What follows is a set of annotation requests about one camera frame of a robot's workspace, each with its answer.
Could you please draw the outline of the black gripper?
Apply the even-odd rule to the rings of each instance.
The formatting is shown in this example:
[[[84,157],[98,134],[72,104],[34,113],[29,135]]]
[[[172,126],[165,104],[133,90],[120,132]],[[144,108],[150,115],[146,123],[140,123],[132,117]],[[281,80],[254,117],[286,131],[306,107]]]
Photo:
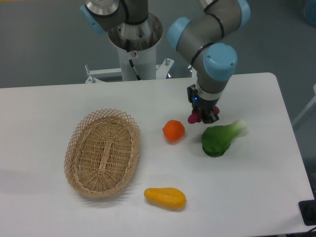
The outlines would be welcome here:
[[[219,116],[213,112],[219,98],[204,99],[204,91],[193,84],[187,88],[188,100],[192,104],[192,116],[194,118],[203,118],[203,123],[215,123],[219,120]]]

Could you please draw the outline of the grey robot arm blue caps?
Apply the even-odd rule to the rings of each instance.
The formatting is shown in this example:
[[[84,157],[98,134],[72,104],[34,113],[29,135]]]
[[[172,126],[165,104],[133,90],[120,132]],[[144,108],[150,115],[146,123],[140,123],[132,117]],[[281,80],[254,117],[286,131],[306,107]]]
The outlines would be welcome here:
[[[235,73],[237,53],[221,40],[250,19],[245,0],[202,0],[204,16],[194,22],[175,20],[166,37],[197,72],[187,89],[192,105],[190,123],[218,120],[217,102]],[[156,79],[156,47],[163,36],[160,20],[146,0],[87,0],[80,7],[84,20],[97,34],[107,33],[117,48],[124,81]]]

